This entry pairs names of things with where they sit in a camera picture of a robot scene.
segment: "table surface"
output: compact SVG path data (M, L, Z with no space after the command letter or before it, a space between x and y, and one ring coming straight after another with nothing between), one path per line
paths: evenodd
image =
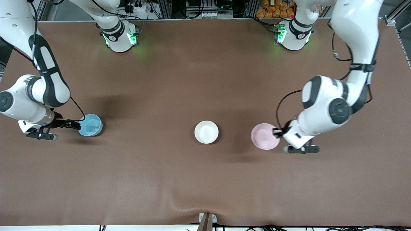
M347 72L326 23L287 51L251 20L147 22L125 53L106 48L94 23L40 23L73 98L104 130L59 128L58 141L38 141L0 116L0 224L183 224L212 212L225 225L411 226L411 71L394 27L380 22L373 101L317 136L320 153L251 142L285 94ZM1 89L23 74L36 71L13 52ZM295 94L280 119L301 110ZM72 102L56 111L81 117ZM216 144L195 140L202 120L219 126Z

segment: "pink bowl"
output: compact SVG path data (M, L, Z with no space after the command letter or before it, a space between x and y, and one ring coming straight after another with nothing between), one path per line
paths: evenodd
M268 123L256 125L251 131L253 144L262 150L271 150L277 147L280 139L272 134L273 128L276 127Z

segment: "brown table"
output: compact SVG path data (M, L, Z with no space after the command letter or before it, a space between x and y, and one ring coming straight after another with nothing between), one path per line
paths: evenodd
M285 94L347 72L326 22L295 52L250 20L147 22L126 53L106 48L94 23L40 23L72 96L105 130L55 129L58 141L38 141L0 116L0 224L182 224L212 212L225 225L411 226L411 71L394 27L381 21L374 100L316 137L319 154L250 140L255 125L275 124ZM1 89L28 73L13 53ZM295 94L280 119L301 110ZM72 102L56 111L81 116ZM216 144L195 140L202 120L219 126Z

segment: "cable connector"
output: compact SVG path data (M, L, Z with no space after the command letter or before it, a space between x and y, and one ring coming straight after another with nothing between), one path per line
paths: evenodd
M332 55L334 56L335 59L338 59L338 52L336 50L332 51Z

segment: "blue bowl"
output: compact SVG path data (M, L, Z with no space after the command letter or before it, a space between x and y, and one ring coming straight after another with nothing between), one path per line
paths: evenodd
M87 114L85 116L85 120L79 121L81 125L81 129L79 133L83 136L96 136L98 135L103 129L103 122L95 114Z

